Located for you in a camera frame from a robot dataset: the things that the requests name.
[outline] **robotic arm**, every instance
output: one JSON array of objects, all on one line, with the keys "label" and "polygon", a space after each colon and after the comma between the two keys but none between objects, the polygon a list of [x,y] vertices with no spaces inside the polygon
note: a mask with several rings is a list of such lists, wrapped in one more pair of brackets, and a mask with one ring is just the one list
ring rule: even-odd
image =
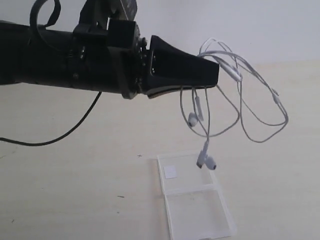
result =
[{"label": "robotic arm", "polygon": [[73,32],[46,30],[58,20],[59,0],[46,25],[37,0],[30,26],[0,21],[0,84],[28,83],[152,99],[182,88],[218,84],[219,65],[153,35],[141,37],[135,0],[87,0]]}]

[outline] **white table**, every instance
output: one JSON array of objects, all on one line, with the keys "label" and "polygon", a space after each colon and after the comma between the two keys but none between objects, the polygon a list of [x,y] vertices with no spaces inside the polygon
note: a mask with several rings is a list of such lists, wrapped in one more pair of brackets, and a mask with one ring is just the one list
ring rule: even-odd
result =
[{"label": "white table", "polygon": [[[265,144],[249,142],[240,126],[211,141],[238,227],[231,239],[320,239],[319,67],[320,61],[259,66],[280,93],[288,127]],[[234,83],[224,75],[220,83],[236,101]],[[245,87],[261,117],[281,120],[270,95],[250,80]],[[50,140],[69,130],[94,97],[81,90],[2,86],[0,135]],[[210,101],[213,130],[231,123],[235,115],[216,89]],[[255,137],[270,132],[245,117]],[[156,156],[199,151],[203,142],[185,126],[173,93],[131,101],[104,94],[83,126],[61,142],[36,148],[0,143],[0,239],[167,240]]]}]

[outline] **plastic box lid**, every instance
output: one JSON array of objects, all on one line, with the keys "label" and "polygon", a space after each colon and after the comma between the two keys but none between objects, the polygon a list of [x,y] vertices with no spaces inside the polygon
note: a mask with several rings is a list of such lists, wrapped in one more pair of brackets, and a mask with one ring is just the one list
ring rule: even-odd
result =
[{"label": "plastic box lid", "polygon": [[216,239],[237,232],[214,172],[196,166],[198,155],[158,156],[171,240]]}]

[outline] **white cable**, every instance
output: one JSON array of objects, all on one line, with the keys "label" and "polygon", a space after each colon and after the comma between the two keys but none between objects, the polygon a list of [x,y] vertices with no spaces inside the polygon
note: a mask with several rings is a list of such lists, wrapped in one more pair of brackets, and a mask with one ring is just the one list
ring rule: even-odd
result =
[{"label": "white cable", "polygon": [[[223,50],[208,50],[209,47],[213,44],[213,43],[217,43]],[[230,65],[229,63],[227,63],[224,59],[222,59],[221,57],[217,56],[217,55],[225,55],[225,56],[229,56],[234,62],[235,62],[235,66]],[[263,77],[240,55],[235,54],[231,48],[225,44],[222,41],[218,41],[214,38],[209,38],[207,41],[205,41],[202,46],[199,49],[199,55],[198,57],[200,58],[204,58],[204,57],[211,57],[213,58],[215,61],[218,62],[218,64],[220,64],[221,68],[224,69],[226,71],[227,74],[230,75],[231,78],[233,78],[236,81],[236,85],[237,85],[237,91],[239,94],[239,101],[240,101],[240,107],[239,110],[238,108],[228,99],[228,97],[225,95],[225,93],[222,91],[222,89],[220,88],[219,85],[217,85],[217,89],[221,92],[221,94],[227,99],[227,101],[233,106],[233,108],[236,110],[237,112],[237,119],[235,120],[235,122],[233,124],[231,124],[229,127],[227,127],[226,129],[224,129],[223,131],[216,133],[216,134],[211,134],[210,135],[210,122],[211,122],[211,117],[210,117],[210,107],[209,107],[209,100],[208,100],[208,93],[207,93],[207,88],[205,88],[205,96],[206,96],[206,102],[207,102],[207,110],[208,110],[208,128],[207,130],[205,129],[204,125],[201,123],[201,121],[199,120],[199,117],[197,114],[195,114],[197,116],[197,120],[200,122],[200,125],[202,127],[202,129],[205,132],[205,135],[198,133],[197,131],[195,131],[191,126],[189,126],[188,124],[188,120],[186,118],[185,112],[184,112],[184,108],[183,108],[183,88],[181,88],[180,91],[180,108],[181,108],[181,113],[183,116],[184,121],[186,122],[187,126],[189,126],[189,128],[197,135],[201,136],[201,137],[205,137],[207,138],[207,140],[209,141],[209,138],[211,137],[216,137],[219,136],[223,133],[225,133],[226,131],[228,131],[229,129],[231,129],[232,127],[234,127],[238,121],[240,120],[242,129],[245,133],[245,135],[248,137],[249,140],[255,142],[255,143],[264,143],[266,141],[268,141],[269,139],[271,139],[273,136],[275,136],[276,134],[278,134],[280,131],[282,131],[286,125],[289,122],[289,116],[288,113],[286,111],[286,109],[284,108],[283,104],[281,103],[280,99],[279,99],[279,94],[277,93],[277,91],[275,91],[273,88],[270,87],[270,85],[263,79]],[[248,73],[250,73],[251,75],[253,75],[256,79],[258,79],[266,88],[268,88],[268,90],[270,91],[273,101],[274,103],[277,105],[277,107],[279,108],[279,110],[281,111],[281,113],[284,116],[284,121],[281,123],[267,123],[265,121],[262,121],[253,111],[252,109],[247,105],[247,103],[244,101],[243,99],[243,77],[241,75],[241,73],[239,72],[239,67],[242,68],[243,70],[246,70]],[[195,95],[198,96],[197,91],[195,89],[191,90],[191,95],[192,95],[192,104],[193,104],[193,110],[196,113],[196,104],[195,104]],[[252,137],[249,136],[246,128],[245,128],[245,124],[244,124],[244,119],[243,119],[243,104],[247,107],[247,109],[253,114],[253,116],[262,124],[265,124],[267,126],[271,126],[271,127],[276,127],[276,126],[281,126],[280,129],[278,129],[276,132],[274,132],[273,134],[271,134],[269,137],[267,137],[266,139],[263,140],[255,140]]]}]

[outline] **earphones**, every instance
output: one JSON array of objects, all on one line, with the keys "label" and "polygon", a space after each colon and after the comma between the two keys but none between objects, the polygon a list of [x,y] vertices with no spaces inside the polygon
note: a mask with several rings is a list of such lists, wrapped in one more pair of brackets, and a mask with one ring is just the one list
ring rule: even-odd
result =
[{"label": "earphones", "polygon": [[[208,50],[210,45],[212,43],[217,43],[223,50]],[[230,65],[227,61],[222,59],[220,56],[217,55],[224,55],[224,56],[229,56],[235,63],[235,65]],[[201,109],[201,102],[200,98],[197,94],[196,89],[191,90],[191,96],[192,96],[192,104],[193,104],[193,112],[191,112],[188,116],[188,119],[186,118],[185,112],[184,112],[184,107],[183,107],[183,87],[181,87],[180,91],[180,108],[181,108],[181,113],[183,116],[184,121],[186,122],[187,126],[190,128],[191,131],[193,131],[195,134],[205,137],[206,142],[204,143],[203,149],[200,151],[200,154],[197,158],[196,165],[199,168],[202,168],[203,165],[206,165],[208,169],[210,170],[215,170],[217,167],[217,164],[214,160],[213,157],[207,155],[209,143],[210,143],[210,138],[212,137],[217,137],[229,129],[233,128],[238,121],[241,123],[241,127],[243,129],[243,132],[245,135],[248,137],[248,139],[252,142],[255,143],[265,143],[266,141],[270,140],[272,137],[274,137],[276,134],[278,134],[280,131],[282,131],[286,125],[289,122],[289,115],[283,106],[283,104],[280,101],[279,94],[276,90],[270,87],[270,85],[263,79],[263,77],[240,55],[235,54],[231,48],[225,44],[222,41],[218,41],[214,38],[209,38],[207,41],[205,41],[202,46],[200,47],[198,57],[204,58],[204,57],[211,57],[213,58],[219,65],[220,67],[235,81],[236,83],[236,89],[239,94],[239,109],[235,106],[235,104],[232,103],[232,101],[226,96],[226,94],[223,92],[221,87],[219,85],[216,86],[216,88],[220,91],[220,93],[224,96],[224,98],[232,105],[234,110],[237,113],[237,118],[232,123],[230,126],[228,126],[226,129],[222,130],[221,132],[215,133],[215,134],[210,134],[210,108],[209,108],[209,100],[208,100],[208,93],[207,93],[207,88],[204,88],[205,91],[205,98],[206,98],[206,103],[207,103],[207,111],[208,111],[208,127],[205,129],[203,125],[203,111]],[[271,93],[272,98],[276,106],[279,108],[280,112],[282,113],[284,117],[284,121],[281,123],[267,123],[263,120],[261,120],[248,106],[248,104],[245,102],[243,99],[243,75],[239,71],[239,67],[245,71],[247,71],[249,74],[254,76],[257,80],[259,80]],[[244,125],[244,120],[243,120],[243,105],[252,113],[252,115],[262,124],[270,126],[270,127],[280,127],[278,130],[276,130],[273,134],[271,134],[269,137],[263,140],[255,140],[251,138],[245,128]],[[197,123],[200,123],[203,131],[205,134],[200,134],[197,131],[195,131],[194,127],[197,125]]]}]

